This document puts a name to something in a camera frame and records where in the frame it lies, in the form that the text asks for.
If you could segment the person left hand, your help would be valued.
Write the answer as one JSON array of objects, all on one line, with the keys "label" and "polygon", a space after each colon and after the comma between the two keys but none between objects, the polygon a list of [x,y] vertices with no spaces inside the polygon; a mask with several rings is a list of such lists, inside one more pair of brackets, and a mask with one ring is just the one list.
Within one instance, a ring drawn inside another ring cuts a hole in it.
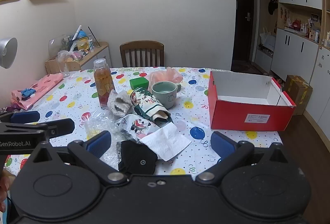
[{"label": "person left hand", "polygon": [[6,210],[6,204],[5,199],[7,198],[7,191],[9,190],[11,186],[11,181],[8,175],[1,175],[1,188],[0,188],[0,208],[1,212],[5,212]]}]

